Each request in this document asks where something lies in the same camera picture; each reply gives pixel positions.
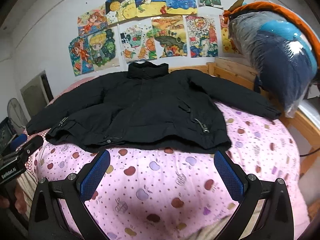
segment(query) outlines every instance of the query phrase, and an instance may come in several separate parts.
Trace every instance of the plastic bag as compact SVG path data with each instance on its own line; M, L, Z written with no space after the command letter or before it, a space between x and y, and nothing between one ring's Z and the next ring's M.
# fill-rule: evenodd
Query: plastic bag
M229 22L238 50L257 72L256 83L278 97L286 117L294 117L317 72L316 58L304 34L271 11L248 12Z

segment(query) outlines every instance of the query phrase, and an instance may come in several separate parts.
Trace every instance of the blue fabric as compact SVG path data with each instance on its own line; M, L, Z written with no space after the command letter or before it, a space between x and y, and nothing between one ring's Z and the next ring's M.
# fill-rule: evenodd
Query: blue fabric
M288 53L291 42L270 32L258 30L252 57L260 68L263 88L278 96L284 107L298 100L313 78L311 62L305 49Z

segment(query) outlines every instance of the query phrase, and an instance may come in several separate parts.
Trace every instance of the white wall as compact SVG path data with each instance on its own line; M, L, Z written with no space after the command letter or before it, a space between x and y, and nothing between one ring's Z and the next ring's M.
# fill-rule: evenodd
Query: white wall
M236 0L222 0L225 8ZM247 3L256 0L245 0ZM297 11L319 33L320 25L303 0L271 0ZM26 85L35 75L46 70L53 95L59 94L74 81L89 75L124 71L126 64L121 60L120 67L98 73L75 77L68 53L69 42L77 36L76 19L82 13L104 3L104 0L38 0L26 12L12 33L15 48L14 67L17 89ZM221 14L217 8L201 7L200 15ZM117 49L120 49L116 35ZM170 66L204 64L209 58L176 57L153 61L155 64L168 62Z
M11 59L11 38L0 39L0 121L7 114L7 104L11 98L17 98L14 80L13 60Z

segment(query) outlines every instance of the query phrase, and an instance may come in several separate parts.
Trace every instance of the jacket zipper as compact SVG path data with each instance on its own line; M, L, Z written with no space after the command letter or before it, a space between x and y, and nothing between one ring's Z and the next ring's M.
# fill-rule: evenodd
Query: jacket zipper
M194 120L196 120L196 121L199 123L199 125L201 126L203 132L210 132L210 131L208 130L208 127L207 127L206 124L201 123L201 122L200 122L198 119L196 119L196 118L194 118Z
M62 126L65 120L67 120L67 117L63 118L63 119L60 121L59 126Z

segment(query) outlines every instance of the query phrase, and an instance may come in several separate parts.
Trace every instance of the metal screw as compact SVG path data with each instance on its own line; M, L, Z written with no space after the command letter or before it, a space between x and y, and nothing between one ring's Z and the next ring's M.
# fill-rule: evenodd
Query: metal screw
M253 180L256 180L256 178L257 178L257 177L256 177L256 175L254 175L254 174L249 174L249 175L248 175L248 179L249 179L249 180L252 180L252 181L253 181Z
M278 179L278 183L282 185L282 184L284 184L284 180L281 179L281 178L279 178L279 179Z
M46 177L42 177L41 180L39 180L40 183L44 183L45 182Z
M71 173L68 175L68 180L74 180L76 178L76 176L77 176L76 174Z

